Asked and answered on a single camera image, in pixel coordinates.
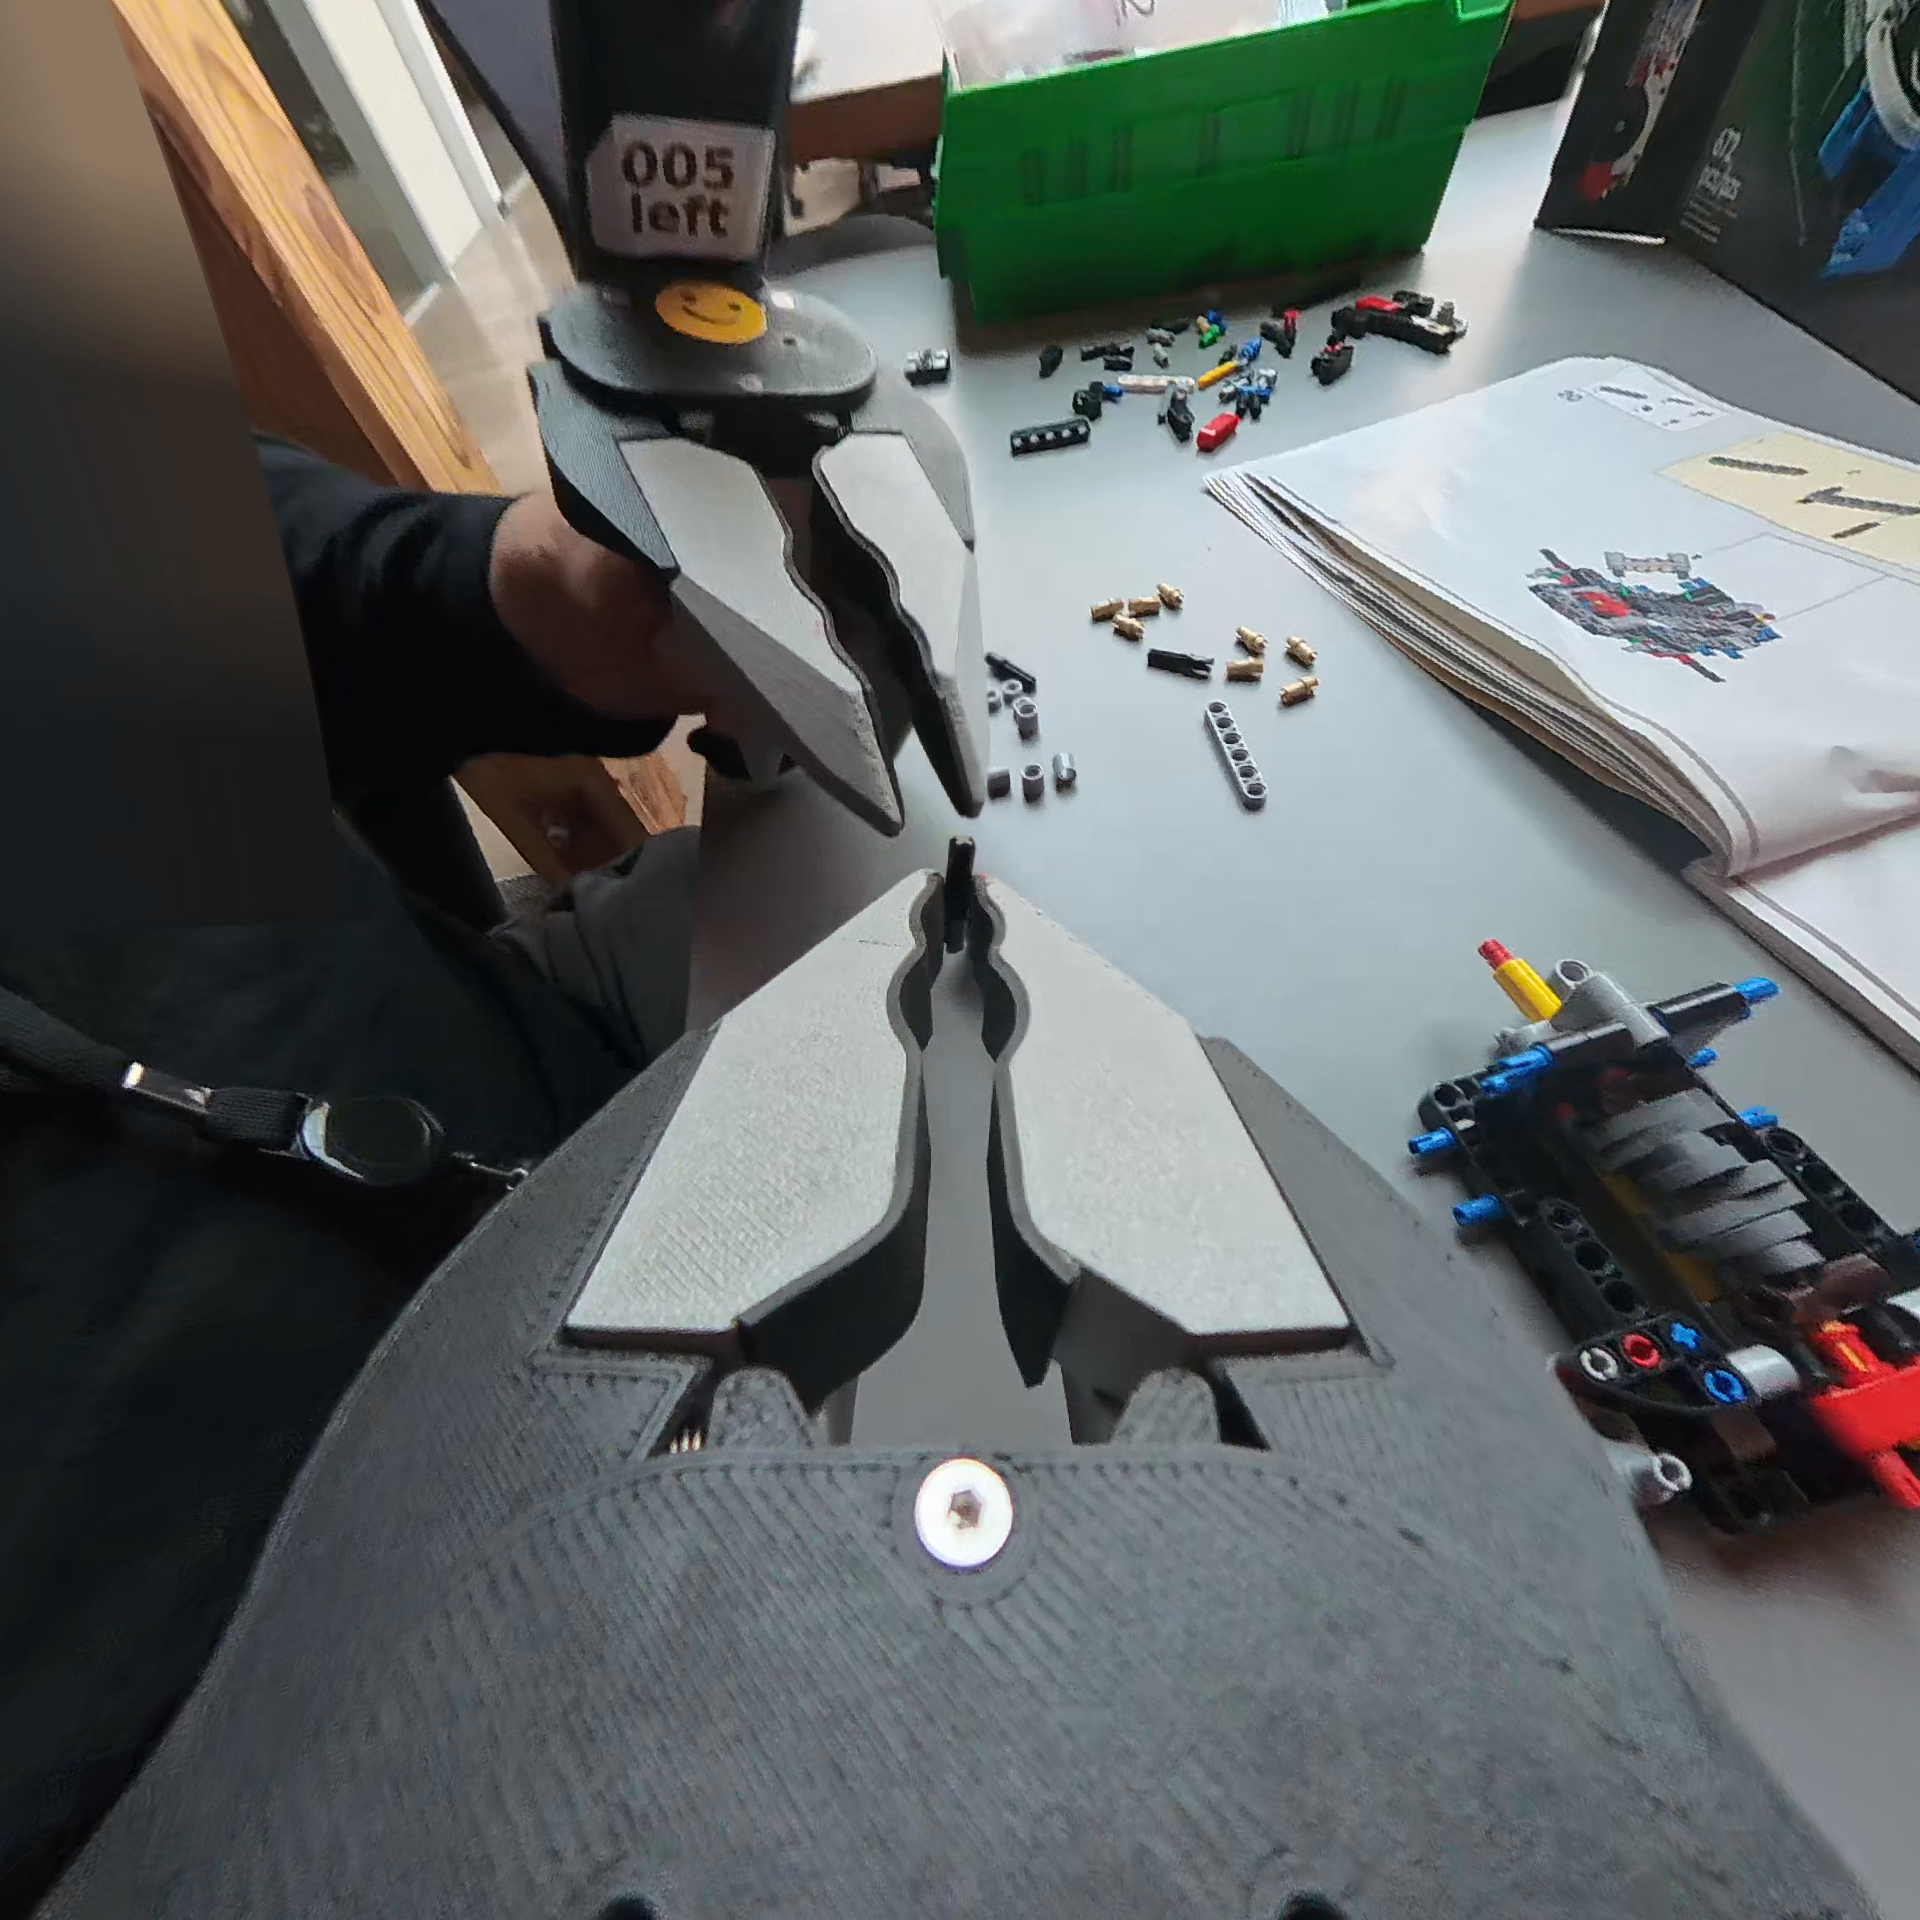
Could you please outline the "pile of loose lego pieces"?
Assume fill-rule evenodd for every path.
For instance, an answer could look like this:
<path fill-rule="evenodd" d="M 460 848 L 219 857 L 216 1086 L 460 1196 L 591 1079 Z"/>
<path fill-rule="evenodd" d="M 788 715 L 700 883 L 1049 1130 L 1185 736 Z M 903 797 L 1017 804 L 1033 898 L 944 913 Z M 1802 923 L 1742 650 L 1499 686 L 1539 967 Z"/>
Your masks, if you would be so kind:
<path fill-rule="evenodd" d="M 1012 460 L 1041 460 L 1091 445 L 1091 429 L 1129 401 L 1147 401 L 1169 445 L 1216 455 L 1242 425 L 1257 425 L 1283 382 L 1283 364 L 1303 357 L 1318 388 L 1341 382 L 1354 371 L 1354 344 L 1387 341 L 1448 357 L 1469 323 L 1453 297 L 1419 290 L 1354 292 L 1331 306 L 1328 341 L 1303 344 L 1306 315 L 1277 306 L 1242 341 L 1222 311 L 1196 311 L 1171 323 L 1147 323 L 1137 341 L 1041 344 L 1039 381 L 1079 382 L 1061 393 L 1065 413 L 1008 429 Z"/>

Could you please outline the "wooden post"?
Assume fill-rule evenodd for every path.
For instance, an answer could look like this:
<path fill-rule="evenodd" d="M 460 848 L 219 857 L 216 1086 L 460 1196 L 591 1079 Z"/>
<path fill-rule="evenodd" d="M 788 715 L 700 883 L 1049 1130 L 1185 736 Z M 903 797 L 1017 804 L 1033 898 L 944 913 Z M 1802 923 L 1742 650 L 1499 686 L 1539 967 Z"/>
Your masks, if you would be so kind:
<path fill-rule="evenodd" d="M 497 480 L 348 236 L 237 23 L 207 0 L 114 0 L 219 334 L 259 429 L 381 483 L 493 494 Z M 700 821 L 666 755 L 475 760 L 460 811 L 483 852 L 565 883 L 646 833 Z"/>

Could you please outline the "person's black top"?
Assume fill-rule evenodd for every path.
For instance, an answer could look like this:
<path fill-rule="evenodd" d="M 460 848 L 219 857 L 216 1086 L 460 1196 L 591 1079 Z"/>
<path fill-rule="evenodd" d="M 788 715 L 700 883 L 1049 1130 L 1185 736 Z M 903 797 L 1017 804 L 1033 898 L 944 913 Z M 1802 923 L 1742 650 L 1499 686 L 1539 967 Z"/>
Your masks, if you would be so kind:
<path fill-rule="evenodd" d="M 204 1086 L 416 1095 L 534 1160 L 635 1071 L 493 934 L 346 841 L 317 923 L 55 925 L 5 909 L 5 989 Z M 362 1191 L 83 1092 L 5 1092 L 0 1898 L 23 1917 L 194 1688 L 335 1399 L 490 1205 Z"/>

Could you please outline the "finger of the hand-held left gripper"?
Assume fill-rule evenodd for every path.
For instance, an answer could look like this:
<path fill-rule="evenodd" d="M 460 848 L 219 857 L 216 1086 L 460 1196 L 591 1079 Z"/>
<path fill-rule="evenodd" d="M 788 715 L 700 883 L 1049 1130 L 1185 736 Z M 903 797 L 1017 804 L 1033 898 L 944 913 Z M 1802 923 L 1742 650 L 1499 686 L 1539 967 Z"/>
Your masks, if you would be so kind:
<path fill-rule="evenodd" d="M 758 467 L 689 437 L 619 445 L 672 559 L 679 621 L 706 664 L 752 781 L 805 768 L 877 833 L 903 826 L 862 667 L 792 564 L 792 535 Z"/>
<path fill-rule="evenodd" d="M 972 480 L 953 429 L 846 429 L 816 449 L 811 569 L 893 763 L 921 741 L 948 804 L 988 804 L 988 650 Z"/>

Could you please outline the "person's left forearm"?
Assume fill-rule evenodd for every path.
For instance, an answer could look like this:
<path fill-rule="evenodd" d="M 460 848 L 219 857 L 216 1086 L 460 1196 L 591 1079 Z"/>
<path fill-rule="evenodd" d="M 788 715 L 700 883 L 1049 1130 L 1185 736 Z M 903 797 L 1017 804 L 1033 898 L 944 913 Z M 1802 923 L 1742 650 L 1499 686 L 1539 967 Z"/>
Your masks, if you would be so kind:
<path fill-rule="evenodd" d="M 638 760 L 679 715 L 579 701 L 493 603 L 509 497 L 416 494 L 254 429 L 296 581 L 335 804 L 431 788 L 483 755 Z"/>

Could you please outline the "scattered grey lego bushes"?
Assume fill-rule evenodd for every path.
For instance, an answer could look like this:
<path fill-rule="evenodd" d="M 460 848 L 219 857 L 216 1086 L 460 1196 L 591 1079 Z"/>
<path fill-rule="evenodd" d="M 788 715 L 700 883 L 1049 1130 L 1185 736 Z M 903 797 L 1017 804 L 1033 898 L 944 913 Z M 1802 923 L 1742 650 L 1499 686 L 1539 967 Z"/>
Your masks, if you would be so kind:
<path fill-rule="evenodd" d="M 988 684 L 988 797 L 1039 808 L 1080 781 L 1080 760 L 1050 727 L 1041 696 L 1022 677 Z"/>

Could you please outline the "person's dark trousers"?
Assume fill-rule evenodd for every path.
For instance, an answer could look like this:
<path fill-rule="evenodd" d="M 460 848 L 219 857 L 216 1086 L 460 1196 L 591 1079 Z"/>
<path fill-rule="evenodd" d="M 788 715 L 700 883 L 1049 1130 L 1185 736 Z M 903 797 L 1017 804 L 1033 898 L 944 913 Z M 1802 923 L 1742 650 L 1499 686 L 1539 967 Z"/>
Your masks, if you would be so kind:
<path fill-rule="evenodd" d="M 700 826 L 654 833 L 490 934 L 570 998 L 623 1068 L 654 1068 L 689 1030 L 700 841 Z"/>

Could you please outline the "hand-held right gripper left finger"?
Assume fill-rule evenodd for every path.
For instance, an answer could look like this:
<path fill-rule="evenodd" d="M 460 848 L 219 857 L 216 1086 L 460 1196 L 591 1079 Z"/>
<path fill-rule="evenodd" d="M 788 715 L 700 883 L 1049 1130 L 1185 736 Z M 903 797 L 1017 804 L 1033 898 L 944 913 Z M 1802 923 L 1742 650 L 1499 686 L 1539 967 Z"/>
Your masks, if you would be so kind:
<path fill-rule="evenodd" d="M 921 1302 L 931 871 L 743 998 L 609 1211 L 575 1346 L 780 1373 L 806 1410 Z"/>

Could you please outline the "green plastic bin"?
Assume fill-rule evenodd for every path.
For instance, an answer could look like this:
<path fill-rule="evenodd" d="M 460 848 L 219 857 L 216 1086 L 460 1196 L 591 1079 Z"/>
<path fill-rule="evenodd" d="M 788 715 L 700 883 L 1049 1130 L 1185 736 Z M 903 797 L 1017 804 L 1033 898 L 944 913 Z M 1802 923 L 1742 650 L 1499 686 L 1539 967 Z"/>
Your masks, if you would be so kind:
<path fill-rule="evenodd" d="M 1381 0 L 1050 75 L 948 75 L 931 247 L 979 323 L 1419 256 L 1509 3 Z"/>

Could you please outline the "black furniture leg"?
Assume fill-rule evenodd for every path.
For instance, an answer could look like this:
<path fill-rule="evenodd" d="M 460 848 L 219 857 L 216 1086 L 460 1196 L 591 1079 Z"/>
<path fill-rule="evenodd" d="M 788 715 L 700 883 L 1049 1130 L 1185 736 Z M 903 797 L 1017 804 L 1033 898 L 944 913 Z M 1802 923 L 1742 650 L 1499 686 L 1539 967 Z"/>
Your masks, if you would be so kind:
<path fill-rule="evenodd" d="M 406 894 L 475 934 L 493 934 L 509 918 L 455 778 L 381 771 L 337 795 L 335 811 Z"/>

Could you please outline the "black lego set box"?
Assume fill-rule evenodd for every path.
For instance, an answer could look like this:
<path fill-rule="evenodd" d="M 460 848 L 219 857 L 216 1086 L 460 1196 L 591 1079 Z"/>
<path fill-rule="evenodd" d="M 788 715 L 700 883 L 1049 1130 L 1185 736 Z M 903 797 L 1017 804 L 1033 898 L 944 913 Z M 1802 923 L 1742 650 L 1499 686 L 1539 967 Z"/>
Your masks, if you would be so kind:
<path fill-rule="evenodd" d="M 1672 243 L 1920 393 L 1920 3 L 1605 3 L 1536 228 Z"/>

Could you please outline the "clear plastic bag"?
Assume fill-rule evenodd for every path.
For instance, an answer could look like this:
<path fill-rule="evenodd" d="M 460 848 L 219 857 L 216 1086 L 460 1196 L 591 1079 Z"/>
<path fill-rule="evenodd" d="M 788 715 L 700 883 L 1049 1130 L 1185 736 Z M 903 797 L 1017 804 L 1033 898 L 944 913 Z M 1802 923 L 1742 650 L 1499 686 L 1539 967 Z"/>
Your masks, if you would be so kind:
<path fill-rule="evenodd" d="M 1341 9 L 1344 0 L 931 0 L 931 23 L 958 85 L 1003 85 Z"/>

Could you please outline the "partly built lego model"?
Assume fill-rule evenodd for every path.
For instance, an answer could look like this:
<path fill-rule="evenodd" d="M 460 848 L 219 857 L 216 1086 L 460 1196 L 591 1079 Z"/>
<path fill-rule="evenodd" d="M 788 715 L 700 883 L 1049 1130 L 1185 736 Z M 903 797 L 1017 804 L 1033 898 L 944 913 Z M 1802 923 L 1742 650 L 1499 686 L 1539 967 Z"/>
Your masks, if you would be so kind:
<path fill-rule="evenodd" d="M 1568 1346 L 1550 1373 L 1629 1499 L 1745 1538 L 1808 1504 L 1920 1504 L 1920 1256 L 1772 1107 L 1711 1086 L 1716 1043 L 1782 989 L 1636 998 L 1574 957 L 1482 944 L 1509 1021 L 1419 1092 L 1412 1160 L 1460 1182 Z"/>

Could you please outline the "grey lego beam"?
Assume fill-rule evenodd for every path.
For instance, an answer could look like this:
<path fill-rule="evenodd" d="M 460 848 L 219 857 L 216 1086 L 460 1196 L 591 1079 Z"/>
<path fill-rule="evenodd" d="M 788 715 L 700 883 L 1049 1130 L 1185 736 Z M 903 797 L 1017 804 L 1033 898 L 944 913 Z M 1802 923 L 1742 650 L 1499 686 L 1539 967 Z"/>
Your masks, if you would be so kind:
<path fill-rule="evenodd" d="M 1235 804 L 1246 811 L 1262 811 L 1265 808 L 1265 781 L 1262 781 L 1262 763 L 1250 760 L 1250 746 L 1246 746 L 1246 736 L 1235 727 L 1235 715 L 1222 696 L 1211 696 L 1200 710 L 1200 727 L 1205 727 L 1211 755 L 1222 760 L 1222 771 L 1227 771 Z"/>

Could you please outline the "scattered tan lego pins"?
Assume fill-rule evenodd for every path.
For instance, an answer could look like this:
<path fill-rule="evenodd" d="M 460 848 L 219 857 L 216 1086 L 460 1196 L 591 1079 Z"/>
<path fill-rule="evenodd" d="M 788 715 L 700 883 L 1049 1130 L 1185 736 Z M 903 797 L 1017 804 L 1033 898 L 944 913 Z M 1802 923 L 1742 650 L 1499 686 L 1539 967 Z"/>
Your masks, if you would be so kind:
<path fill-rule="evenodd" d="M 1211 660 L 1205 686 L 1265 686 L 1277 710 L 1306 710 L 1319 696 L 1319 652 L 1312 640 L 1283 634 L 1277 621 L 1231 616 L 1205 595 L 1185 595 L 1177 581 L 1091 600 L 1089 621 L 1111 634 L 1140 664 L 1147 650 Z"/>

